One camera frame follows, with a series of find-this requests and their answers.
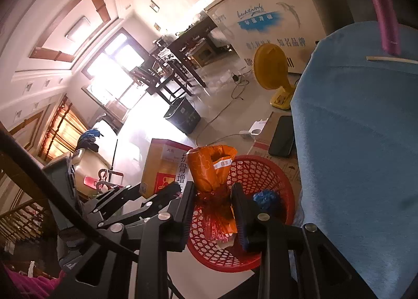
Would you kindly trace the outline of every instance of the white floor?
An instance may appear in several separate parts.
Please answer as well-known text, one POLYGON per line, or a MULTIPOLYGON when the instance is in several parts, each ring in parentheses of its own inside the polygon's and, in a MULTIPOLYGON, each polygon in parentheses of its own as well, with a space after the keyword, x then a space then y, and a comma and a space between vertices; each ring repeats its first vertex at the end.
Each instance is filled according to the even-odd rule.
MULTIPOLYGON (((206 82, 207 88, 196 86, 192 89, 192 100, 197 112, 202 117, 194 132, 187 137, 174 125, 163 118, 169 105, 157 94, 146 94, 131 110, 118 138, 120 143, 115 156, 114 169, 125 173, 123 184, 138 184, 141 182, 143 167, 152 138, 164 138, 196 147, 199 136, 199 146, 211 143, 221 137, 248 131, 251 125, 260 119, 267 119, 272 111, 270 98, 274 90, 264 90, 258 85, 252 71, 246 67, 243 60, 236 54, 227 54, 199 70, 199 75, 206 82), (231 93, 236 84, 231 78, 231 72, 236 74, 248 72, 245 78, 249 81, 241 98, 232 101, 231 105, 211 123, 203 132, 202 129, 231 100, 231 93)), ((237 87, 234 95, 240 93, 243 87, 237 87)), ((235 147, 238 154, 246 154, 253 143, 252 139, 241 136, 226 138, 222 143, 235 147)), ((139 207, 138 202, 125 205, 125 211, 139 207)), ((242 273, 221 273, 206 268, 200 264, 187 250, 183 253, 169 253, 168 268, 173 283, 186 298, 213 299, 229 290, 252 275, 252 271, 242 273)))

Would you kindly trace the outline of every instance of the curtain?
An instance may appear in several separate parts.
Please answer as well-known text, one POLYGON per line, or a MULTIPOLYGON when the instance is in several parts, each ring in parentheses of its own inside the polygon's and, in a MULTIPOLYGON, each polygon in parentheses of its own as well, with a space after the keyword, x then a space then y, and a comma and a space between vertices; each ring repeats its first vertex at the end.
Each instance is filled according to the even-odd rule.
POLYGON ((74 152, 80 135, 87 130, 71 110, 71 106, 64 96, 48 127, 38 154, 46 162, 66 152, 74 152))

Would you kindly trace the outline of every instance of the chest freezer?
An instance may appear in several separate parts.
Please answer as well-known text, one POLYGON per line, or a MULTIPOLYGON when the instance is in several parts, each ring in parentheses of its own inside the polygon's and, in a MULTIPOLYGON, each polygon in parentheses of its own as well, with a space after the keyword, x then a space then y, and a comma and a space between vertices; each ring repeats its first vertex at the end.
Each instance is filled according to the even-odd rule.
POLYGON ((299 74, 319 40, 353 23, 346 0, 215 0, 205 11, 248 66, 259 46, 274 43, 299 74))

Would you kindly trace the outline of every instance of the black phone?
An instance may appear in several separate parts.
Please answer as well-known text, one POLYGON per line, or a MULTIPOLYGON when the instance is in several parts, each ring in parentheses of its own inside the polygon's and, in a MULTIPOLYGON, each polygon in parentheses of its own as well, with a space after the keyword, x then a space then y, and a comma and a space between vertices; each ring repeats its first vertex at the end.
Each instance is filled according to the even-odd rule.
POLYGON ((294 141, 293 117, 291 115, 283 115, 277 123, 268 153, 272 156, 286 158, 290 155, 294 141))

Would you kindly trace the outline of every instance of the blue cloth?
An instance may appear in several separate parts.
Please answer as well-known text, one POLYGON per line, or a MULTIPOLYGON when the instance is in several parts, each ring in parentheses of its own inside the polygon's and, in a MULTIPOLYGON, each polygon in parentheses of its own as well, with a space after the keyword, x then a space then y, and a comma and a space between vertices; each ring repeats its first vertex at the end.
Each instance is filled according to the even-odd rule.
MULTIPOLYGON (((418 31, 400 26, 402 58, 418 31)), ((319 42, 291 107, 304 223, 314 222, 379 299, 399 299, 418 273, 418 65, 388 56, 378 23, 319 42)))
POLYGON ((89 129, 80 135, 78 141, 84 140, 85 138, 94 138, 100 136, 103 136, 103 134, 101 134, 98 129, 89 129))
POLYGON ((255 193, 252 199, 264 213, 274 215, 283 210, 280 195, 272 190, 262 190, 255 193))

